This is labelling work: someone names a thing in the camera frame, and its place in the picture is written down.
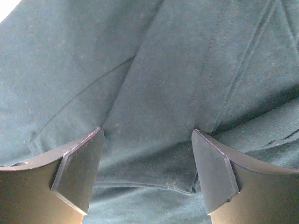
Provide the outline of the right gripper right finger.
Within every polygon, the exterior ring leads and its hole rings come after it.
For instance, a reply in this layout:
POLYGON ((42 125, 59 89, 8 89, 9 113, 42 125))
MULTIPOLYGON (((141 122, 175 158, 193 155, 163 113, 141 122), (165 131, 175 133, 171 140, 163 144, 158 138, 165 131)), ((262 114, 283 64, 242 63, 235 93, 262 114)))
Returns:
POLYGON ((194 130, 192 149, 214 224, 296 224, 299 173, 254 159, 194 130))

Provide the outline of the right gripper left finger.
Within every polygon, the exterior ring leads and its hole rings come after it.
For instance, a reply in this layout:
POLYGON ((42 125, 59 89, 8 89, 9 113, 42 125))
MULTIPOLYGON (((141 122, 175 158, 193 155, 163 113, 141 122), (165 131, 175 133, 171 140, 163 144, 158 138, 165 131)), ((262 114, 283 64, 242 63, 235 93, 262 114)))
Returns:
POLYGON ((3 224, 80 224, 98 172, 101 128, 41 155, 0 169, 3 224))

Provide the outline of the black t shirt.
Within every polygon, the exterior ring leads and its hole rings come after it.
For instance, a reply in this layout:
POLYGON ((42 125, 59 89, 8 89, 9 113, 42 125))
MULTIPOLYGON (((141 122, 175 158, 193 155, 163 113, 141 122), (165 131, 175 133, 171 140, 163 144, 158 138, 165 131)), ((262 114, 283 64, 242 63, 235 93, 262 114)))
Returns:
POLYGON ((208 224, 191 134, 299 167, 296 0, 23 0, 0 24, 0 163, 101 127, 85 224, 208 224))

